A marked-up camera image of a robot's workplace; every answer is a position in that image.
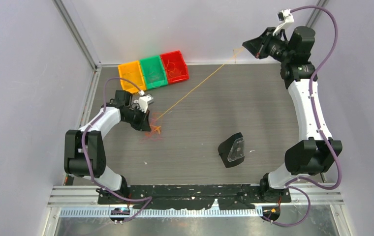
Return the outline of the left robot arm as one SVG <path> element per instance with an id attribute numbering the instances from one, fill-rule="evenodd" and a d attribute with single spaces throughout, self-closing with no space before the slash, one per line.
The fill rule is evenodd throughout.
<path id="1" fill-rule="evenodd" d="M 107 166 L 103 139 L 120 122 L 128 123 L 137 131 L 151 131 L 149 105 L 154 98 L 143 91 L 139 94 L 133 101 L 130 92 L 117 90 L 114 98 L 105 101 L 89 123 L 65 134 L 65 172 L 93 180 L 101 193 L 110 190 L 110 197 L 119 204 L 128 200 L 129 188 L 126 179 Z"/>

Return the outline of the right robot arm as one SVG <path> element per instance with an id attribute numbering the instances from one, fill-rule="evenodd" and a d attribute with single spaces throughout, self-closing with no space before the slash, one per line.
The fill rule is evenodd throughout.
<path id="1" fill-rule="evenodd" d="M 259 37 L 242 43 L 256 59 L 272 57 L 281 63 L 280 76 L 299 128 L 299 141 L 285 152 L 284 164 L 260 180 L 258 194 L 266 202 L 284 194 L 292 182 L 328 171 L 343 149 L 329 131 L 320 107 L 316 67 L 309 60 L 315 31 L 299 26 L 290 39 L 282 38 L 283 34 L 284 30 L 275 34 L 275 27 L 268 27 Z"/>

